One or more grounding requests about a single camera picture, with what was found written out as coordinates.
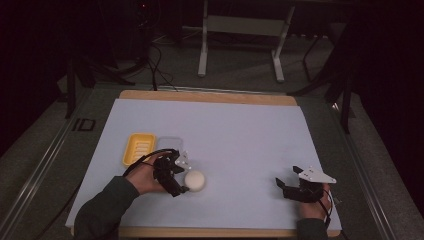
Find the hand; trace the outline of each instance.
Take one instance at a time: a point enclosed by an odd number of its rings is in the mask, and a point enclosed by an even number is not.
[[[125,178],[134,185],[140,195],[149,192],[164,192],[165,189],[153,178],[153,163],[159,156],[168,154],[168,152],[162,152],[155,154],[149,158],[145,163],[140,164],[134,168]]]
[[[330,185],[323,183],[322,187],[328,193],[330,192]],[[327,211],[331,208],[331,202],[328,200],[328,195],[324,191],[324,196],[321,198],[321,202],[324,204]],[[316,203],[300,203],[300,216],[302,218],[318,218],[324,221],[327,217],[327,213],[322,209],[319,202]]]

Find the floor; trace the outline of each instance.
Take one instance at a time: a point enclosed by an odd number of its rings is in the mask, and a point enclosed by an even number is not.
[[[211,35],[207,75],[197,76],[198,58],[200,56],[200,35],[198,32],[187,32],[187,38],[181,45],[166,37],[157,36],[155,46],[151,48],[150,58],[154,68],[156,81],[161,90],[208,90],[230,92],[260,92],[268,94],[284,94],[297,90],[309,84],[301,64],[311,40],[302,37],[290,37],[284,45],[281,57],[286,82],[277,83],[273,74],[270,50],[275,39],[261,38],[239,39],[230,35]],[[321,40],[308,58],[311,75],[315,75],[325,63],[331,52],[332,45],[326,39]],[[131,65],[131,62],[121,61],[121,67]],[[27,205],[15,218],[7,218],[15,224],[9,229],[7,237],[1,239],[71,239],[69,229],[64,226],[67,213],[72,206],[72,193],[84,177],[90,157],[101,134],[101,127],[93,132],[75,131],[72,127],[76,120],[96,119],[96,125],[104,126],[113,99],[119,91],[129,89],[110,82],[97,75],[98,83],[94,89],[78,88],[78,108],[71,119],[65,119],[66,104],[53,103],[50,108],[29,128],[25,134],[2,156],[0,161],[0,216],[3,222],[13,204],[18,199],[25,182],[31,176],[38,164],[47,161],[45,175],[35,192],[29,193]],[[144,67],[137,72],[123,76],[128,81],[135,82],[133,89],[151,89],[152,71]],[[327,86],[323,86],[305,96],[303,101],[322,102],[322,96]],[[424,239],[424,223],[417,212],[390,157],[373,128],[366,112],[361,106],[360,97],[353,96],[349,119],[350,135],[340,139],[353,146],[350,149],[335,149],[335,151],[352,151],[359,161],[352,164],[356,170],[362,169],[362,192],[365,204],[357,208],[349,202],[356,197],[345,196],[340,200],[340,207],[346,209],[344,222],[345,233],[349,239]],[[320,142],[327,142],[330,136],[322,137]],[[365,209],[364,212],[354,212],[352,209]],[[376,220],[384,216],[383,226],[369,226],[363,229],[355,227],[348,220],[360,218]],[[3,222],[1,232],[9,222]]]

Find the table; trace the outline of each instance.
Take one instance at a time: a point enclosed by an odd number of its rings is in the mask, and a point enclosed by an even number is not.
[[[202,49],[200,52],[199,70],[200,77],[206,76],[208,58],[207,34],[208,32],[227,32],[241,34],[256,34],[264,36],[277,36],[279,43],[271,51],[274,71],[278,82],[284,81],[281,68],[280,54],[287,36],[291,19],[294,13],[294,4],[290,6],[285,20],[252,19],[240,17],[228,17],[208,15],[208,0],[203,1],[203,25],[202,25]]]

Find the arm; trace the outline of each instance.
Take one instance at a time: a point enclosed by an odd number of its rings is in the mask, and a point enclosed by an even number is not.
[[[118,239],[121,217],[134,199],[148,192],[164,191],[149,166],[163,154],[166,153],[153,155],[147,164],[140,164],[126,177],[114,177],[103,191],[86,202],[75,219],[74,239]]]
[[[330,191],[328,184],[323,184],[324,190]],[[324,193],[321,202],[328,209],[331,207],[331,202],[328,196]],[[297,238],[298,240],[326,240],[328,239],[327,228],[324,224],[324,219],[327,213],[316,203],[300,203],[301,220],[297,222]]]
[[[118,239],[121,217],[138,196],[128,180],[114,177],[102,192],[79,210],[74,239]]]

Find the chair leg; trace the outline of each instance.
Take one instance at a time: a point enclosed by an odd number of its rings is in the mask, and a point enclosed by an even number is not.
[[[350,100],[352,95],[352,75],[341,75],[336,81],[333,81],[330,88],[325,93],[325,100],[327,103],[334,104],[339,97],[343,94],[342,108],[340,112],[340,124],[346,134],[349,134],[349,112]]]
[[[317,44],[318,40],[320,40],[321,38],[322,38],[322,36],[321,36],[321,35],[320,35],[320,36],[317,36],[317,37],[315,38],[314,42],[313,42],[313,43],[312,43],[312,45],[309,47],[308,51],[306,51],[306,53],[305,53],[305,55],[303,56],[303,59],[302,59],[303,68],[305,69],[306,77],[308,78],[308,81],[309,81],[309,82],[311,82],[311,81],[312,81],[312,79],[311,79],[311,75],[309,74],[309,71],[308,71],[308,66],[307,66],[307,64],[306,64],[306,57],[308,56],[309,52],[311,52],[311,50],[312,50],[312,48],[315,46],[315,44]]]

